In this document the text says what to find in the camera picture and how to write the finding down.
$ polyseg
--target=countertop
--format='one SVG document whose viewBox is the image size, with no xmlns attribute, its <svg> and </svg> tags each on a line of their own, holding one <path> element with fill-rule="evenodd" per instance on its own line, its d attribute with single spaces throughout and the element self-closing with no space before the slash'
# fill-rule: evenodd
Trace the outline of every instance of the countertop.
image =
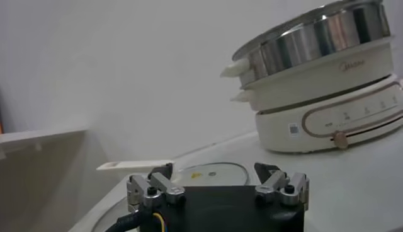
<svg viewBox="0 0 403 232">
<path fill-rule="evenodd" d="M 279 166 L 310 178 L 305 229 L 312 232 L 390 231 L 403 225 L 403 130 L 353 146 L 346 151 L 278 154 L 263 150 L 256 132 L 187 154 L 175 169 L 211 162 L 245 166 L 258 184 L 255 162 Z M 71 230 L 91 231 L 97 220 L 125 197 L 126 178 Z"/>
</svg>

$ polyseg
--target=yellow wire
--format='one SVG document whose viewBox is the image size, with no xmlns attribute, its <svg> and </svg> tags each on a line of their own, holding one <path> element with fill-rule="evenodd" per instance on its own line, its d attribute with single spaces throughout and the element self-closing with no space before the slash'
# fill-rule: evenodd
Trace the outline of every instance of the yellow wire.
<svg viewBox="0 0 403 232">
<path fill-rule="evenodd" d="M 161 231 L 165 232 L 165 221 L 162 218 L 161 214 L 155 212 L 152 215 L 154 215 L 155 217 L 157 217 L 159 219 L 159 221 L 161 222 Z"/>
</svg>

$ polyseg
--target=gold knob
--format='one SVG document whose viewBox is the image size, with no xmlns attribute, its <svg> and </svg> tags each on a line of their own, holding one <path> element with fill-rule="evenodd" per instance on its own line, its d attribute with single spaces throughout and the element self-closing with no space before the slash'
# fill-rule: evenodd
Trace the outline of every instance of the gold knob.
<svg viewBox="0 0 403 232">
<path fill-rule="evenodd" d="M 345 150 L 348 148 L 347 136 L 344 132 L 337 131 L 334 133 L 333 142 L 339 149 Z"/>
</svg>

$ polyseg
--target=brand logo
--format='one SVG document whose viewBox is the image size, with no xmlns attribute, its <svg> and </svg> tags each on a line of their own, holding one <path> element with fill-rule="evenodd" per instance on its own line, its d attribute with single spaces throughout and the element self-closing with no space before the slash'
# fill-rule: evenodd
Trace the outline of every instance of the brand logo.
<svg viewBox="0 0 403 232">
<path fill-rule="evenodd" d="M 342 62 L 340 63 L 339 69 L 342 72 L 347 72 L 350 69 L 354 69 L 356 67 L 363 66 L 365 64 L 365 61 L 354 61 L 354 62 Z"/>
</svg>

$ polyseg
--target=black cable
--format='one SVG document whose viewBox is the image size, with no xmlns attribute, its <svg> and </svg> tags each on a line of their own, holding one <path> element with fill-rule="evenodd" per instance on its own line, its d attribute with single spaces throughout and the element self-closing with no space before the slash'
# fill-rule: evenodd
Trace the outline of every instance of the black cable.
<svg viewBox="0 0 403 232">
<path fill-rule="evenodd" d="M 109 227 L 106 232 L 125 232 L 139 227 L 145 220 L 152 217 L 152 212 L 143 209 L 135 213 L 117 219 L 116 223 Z"/>
</svg>

